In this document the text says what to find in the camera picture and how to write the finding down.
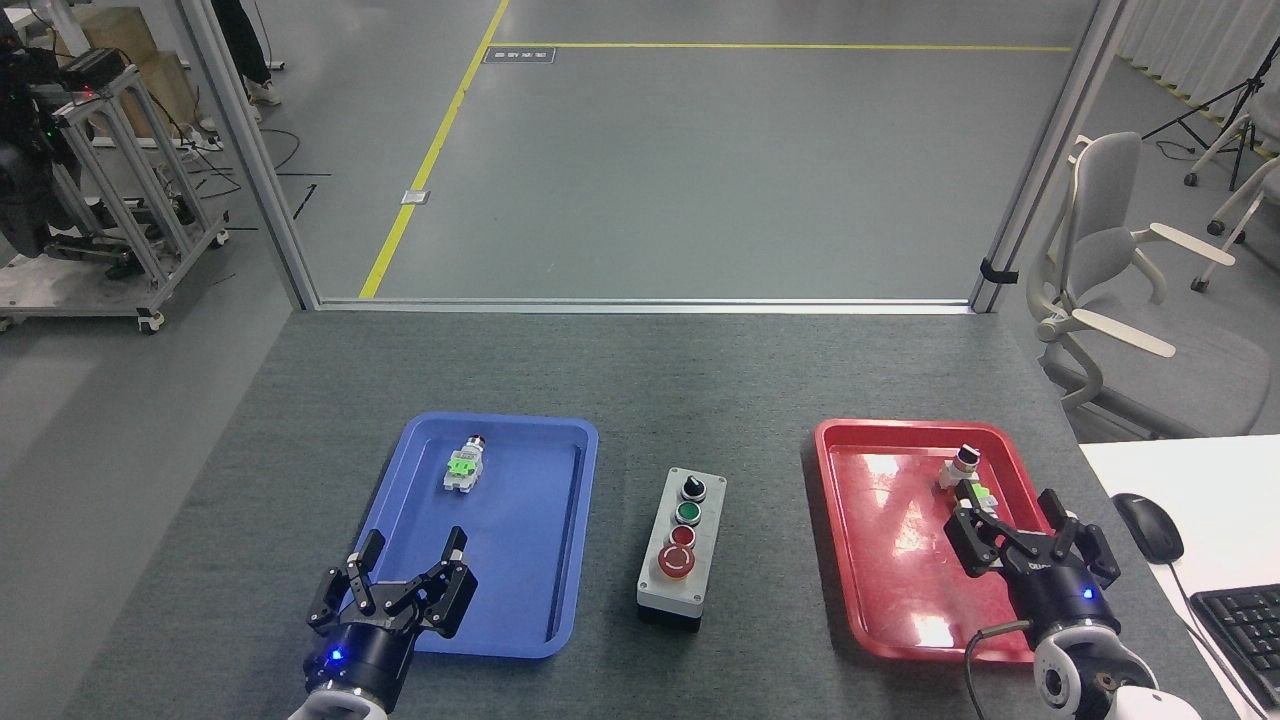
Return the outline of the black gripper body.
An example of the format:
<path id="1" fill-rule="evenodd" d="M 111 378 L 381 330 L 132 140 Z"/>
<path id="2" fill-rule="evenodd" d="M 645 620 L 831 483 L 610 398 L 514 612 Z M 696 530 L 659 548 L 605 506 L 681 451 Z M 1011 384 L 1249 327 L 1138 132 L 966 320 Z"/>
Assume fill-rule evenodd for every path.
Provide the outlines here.
<path id="1" fill-rule="evenodd" d="M 1010 550 L 1021 571 L 1010 577 L 1010 606 L 1018 620 L 1028 621 L 1029 633 L 1055 633 L 1087 623 L 1116 629 L 1116 618 L 1103 589 L 1083 568 L 1055 562 L 1051 539 L 1030 544 L 1034 553 Z"/>
<path id="2" fill-rule="evenodd" d="M 413 644 L 421 632 L 420 607 L 396 603 L 376 592 L 374 614 L 351 603 L 320 601 L 308 610 L 308 625 L 320 635 L 305 660 L 305 689 L 360 692 L 374 701 L 397 701 L 408 675 Z"/>

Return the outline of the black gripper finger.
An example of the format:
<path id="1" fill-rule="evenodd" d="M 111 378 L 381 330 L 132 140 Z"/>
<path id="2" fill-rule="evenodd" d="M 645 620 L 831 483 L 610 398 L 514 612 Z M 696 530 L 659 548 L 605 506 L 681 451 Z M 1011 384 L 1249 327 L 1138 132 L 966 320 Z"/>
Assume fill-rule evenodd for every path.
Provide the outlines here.
<path id="1" fill-rule="evenodd" d="M 1085 569 L 1107 589 L 1120 578 L 1121 570 L 1101 527 L 1083 524 L 1068 511 L 1053 489 L 1039 493 L 1039 509 L 1053 530 L 1050 557 L 1055 562 Z"/>
<path id="2" fill-rule="evenodd" d="M 351 593 L 357 611 L 372 616 L 378 609 L 372 598 L 372 584 L 369 573 L 376 566 L 385 547 L 385 537 L 380 530 L 370 530 L 362 544 L 351 553 L 342 566 L 330 568 L 321 579 L 317 593 L 308 610 L 307 625 L 316 633 L 324 633 L 339 621 L 340 602 Z"/>
<path id="3" fill-rule="evenodd" d="M 978 578 L 991 569 L 1002 577 L 1021 571 L 1007 550 L 1021 550 L 1020 530 L 984 510 L 969 480 L 954 487 L 956 507 L 945 523 L 945 534 L 970 578 Z"/>
<path id="4" fill-rule="evenodd" d="M 477 578 L 465 559 L 468 537 L 452 527 L 440 560 L 410 583 L 410 602 L 419 626 L 453 638 L 477 588 Z"/>

